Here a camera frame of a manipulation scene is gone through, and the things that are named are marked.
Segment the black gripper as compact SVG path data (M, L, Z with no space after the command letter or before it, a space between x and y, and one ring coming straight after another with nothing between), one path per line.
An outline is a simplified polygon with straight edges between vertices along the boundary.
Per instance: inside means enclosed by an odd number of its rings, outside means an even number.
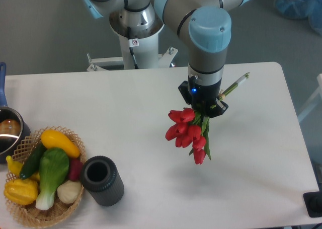
M221 80L213 85L204 86L197 83L197 78L191 77L183 81L178 89L188 105L202 116L214 118L226 112L228 105L219 101Z

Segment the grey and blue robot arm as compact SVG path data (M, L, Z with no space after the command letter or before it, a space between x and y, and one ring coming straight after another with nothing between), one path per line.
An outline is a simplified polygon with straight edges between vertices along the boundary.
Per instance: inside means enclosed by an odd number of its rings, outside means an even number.
M250 0L83 0L94 18L107 17L118 35L125 69L160 67L158 35L169 27L188 48L185 102L203 117L228 108L220 86L231 40L229 10Z

